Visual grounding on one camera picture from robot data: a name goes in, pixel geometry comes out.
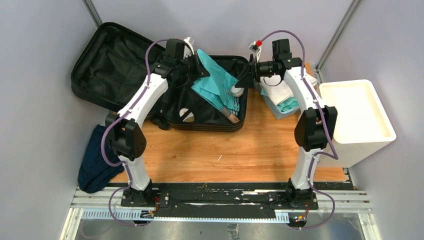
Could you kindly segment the clear round plastic jar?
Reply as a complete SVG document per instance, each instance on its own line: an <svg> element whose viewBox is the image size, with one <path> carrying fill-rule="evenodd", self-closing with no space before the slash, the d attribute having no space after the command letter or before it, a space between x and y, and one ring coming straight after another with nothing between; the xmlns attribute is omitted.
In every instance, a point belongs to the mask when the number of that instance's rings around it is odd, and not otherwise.
<svg viewBox="0 0 424 240"><path fill-rule="evenodd" d="M244 94L245 89L242 87L236 87L235 85L233 85L231 87L231 93L235 98L239 98L240 96L242 96Z"/></svg>

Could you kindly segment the teal garment with logo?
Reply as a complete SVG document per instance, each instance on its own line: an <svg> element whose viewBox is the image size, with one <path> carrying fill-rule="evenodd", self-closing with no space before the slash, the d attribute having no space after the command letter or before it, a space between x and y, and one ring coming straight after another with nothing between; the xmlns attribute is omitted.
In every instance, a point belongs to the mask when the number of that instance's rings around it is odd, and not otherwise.
<svg viewBox="0 0 424 240"><path fill-rule="evenodd" d="M209 76L200 77L193 83L191 89L217 110L226 108L237 116L241 105L239 98L232 93L232 87L237 82L236 78L201 49L196 53Z"/></svg>

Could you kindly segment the white garment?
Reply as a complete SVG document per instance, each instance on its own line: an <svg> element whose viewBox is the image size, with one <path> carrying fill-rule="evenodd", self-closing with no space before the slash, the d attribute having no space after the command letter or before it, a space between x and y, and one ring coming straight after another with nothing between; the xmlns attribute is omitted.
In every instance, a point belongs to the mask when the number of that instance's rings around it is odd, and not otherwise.
<svg viewBox="0 0 424 240"><path fill-rule="evenodd" d="M282 105L283 103L287 105L289 103L288 100L299 103L290 87L285 81L281 80L282 79L279 75L261 77L261 94L263 96L267 96L276 106Z"/></svg>

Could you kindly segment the light blue plastic basket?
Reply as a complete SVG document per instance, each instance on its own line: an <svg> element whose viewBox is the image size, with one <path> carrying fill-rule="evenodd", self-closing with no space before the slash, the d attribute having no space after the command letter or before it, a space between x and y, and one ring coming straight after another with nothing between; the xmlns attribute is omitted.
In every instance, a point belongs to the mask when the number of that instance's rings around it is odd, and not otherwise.
<svg viewBox="0 0 424 240"><path fill-rule="evenodd" d="M259 82L255 83L255 88L278 120L300 109L291 88L280 75L260 76Z"/></svg>

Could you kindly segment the white egg-shaped bottle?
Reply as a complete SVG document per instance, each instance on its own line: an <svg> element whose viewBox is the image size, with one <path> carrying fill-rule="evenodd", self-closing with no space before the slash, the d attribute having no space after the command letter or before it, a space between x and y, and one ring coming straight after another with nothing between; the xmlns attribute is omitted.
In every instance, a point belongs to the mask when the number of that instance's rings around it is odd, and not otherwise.
<svg viewBox="0 0 424 240"><path fill-rule="evenodd" d="M192 111L190 111L188 108L181 108L179 110L179 116L181 120L185 123L192 123L195 121L195 116Z"/></svg>

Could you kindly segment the black ribbed hard-shell suitcase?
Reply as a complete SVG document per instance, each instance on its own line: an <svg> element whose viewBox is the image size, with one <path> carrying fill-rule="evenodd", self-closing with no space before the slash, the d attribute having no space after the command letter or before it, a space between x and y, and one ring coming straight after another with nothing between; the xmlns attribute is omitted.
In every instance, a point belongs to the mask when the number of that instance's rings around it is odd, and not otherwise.
<svg viewBox="0 0 424 240"><path fill-rule="evenodd" d="M73 93L88 102L118 112L141 87L147 70L145 53L153 42L115 22L101 24L78 58L71 72ZM148 62L156 63L166 46L156 44ZM167 92L156 102L148 119L161 130L237 132L246 118L246 94L239 97L238 123L231 123L220 110L192 90L198 79L180 79L169 84ZM194 122L183 122L179 111L193 112Z"/></svg>

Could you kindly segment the white three-drawer storage unit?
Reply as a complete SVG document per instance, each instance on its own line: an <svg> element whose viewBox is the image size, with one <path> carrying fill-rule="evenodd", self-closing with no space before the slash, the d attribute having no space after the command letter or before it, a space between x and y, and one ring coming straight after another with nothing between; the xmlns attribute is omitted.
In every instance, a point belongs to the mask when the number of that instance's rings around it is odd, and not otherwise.
<svg viewBox="0 0 424 240"><path fill-rule="evenodd" d="M318 167L350 168L397 138L371 81L327 82L319 91L338 112L332 139L338 159L320 155Z"/></svg>

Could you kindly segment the light teal garment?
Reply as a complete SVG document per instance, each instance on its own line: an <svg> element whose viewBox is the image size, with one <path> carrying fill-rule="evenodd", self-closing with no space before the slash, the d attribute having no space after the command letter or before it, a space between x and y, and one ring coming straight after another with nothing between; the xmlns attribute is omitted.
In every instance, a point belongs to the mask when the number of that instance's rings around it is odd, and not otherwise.
<svg viewBox="0 0 424 240"><path fill-rule="evenodd" d="M297 103L297 101L295 100L294 102L292 102L291 100L288 100L288 104L285 105L284 103L282 105L274 105L273 102L266 96L266 95L262 95L261 94L261 86L259 86L260 90L260 95L262 96L262 98L264 99L266 105L271 109L271 111L276 115L288 115L291 113L296 112L299 109L299 104Z"/></svg>

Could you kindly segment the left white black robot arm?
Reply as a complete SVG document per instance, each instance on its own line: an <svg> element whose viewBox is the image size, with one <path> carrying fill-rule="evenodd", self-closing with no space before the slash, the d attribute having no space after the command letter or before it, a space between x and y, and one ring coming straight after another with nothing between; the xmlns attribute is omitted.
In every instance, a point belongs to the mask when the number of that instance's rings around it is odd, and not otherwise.
<svg viewBox="0 0 424 240"><path fill-rule="evenodd" d="M153 42L147 48L146 76L141 87L122 109L109 113L105 119L100 152L108 166L123 167L127 175L127 186L122 189L123 206L146 207L159 202L143 157L147 139L142 128L149 112L167 92L170 83L208 75L190 36L169 38L164 42L165 51L155 63L149 63L149 55L157 43Z"/></svg>

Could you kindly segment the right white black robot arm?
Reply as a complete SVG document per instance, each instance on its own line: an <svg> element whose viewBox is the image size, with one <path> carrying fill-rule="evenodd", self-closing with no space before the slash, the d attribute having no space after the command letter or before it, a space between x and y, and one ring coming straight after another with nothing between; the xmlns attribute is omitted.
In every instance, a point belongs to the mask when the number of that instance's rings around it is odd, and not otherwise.
<svg viewBox="0 0 424 240"><path fill-rule="evenodd" d="M299 147L297 163L292 177L288 180L284 196L271 200L271 206L286 204L298 209L309 204L314 198L313 175L319 155L327 145L332 144L338 111L328 106L318 96L308 79L304 61L293 57L288 39L272 42L272 60L260 61L262 41L253 41L249 45L253 51L247 66L237 76L237 83L231 88L236 97L244 89L253 88L266 77L279 76L291 89L296 98L300 117L294 129L294 138Z"/></svg>

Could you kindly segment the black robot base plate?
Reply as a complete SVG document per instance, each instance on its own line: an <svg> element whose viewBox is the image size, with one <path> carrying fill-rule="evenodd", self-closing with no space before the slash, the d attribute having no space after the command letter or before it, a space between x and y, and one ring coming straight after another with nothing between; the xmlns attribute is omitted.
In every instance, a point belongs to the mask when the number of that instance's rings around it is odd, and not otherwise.
<svg viewBox="0 0 424 240"><path fill-rule="evenodd" d="M271 219L276 210L318 210L311 190L292 190L287 182L153 183L146 193L125 190L123 207L149 207L155 217Z"/></svg>

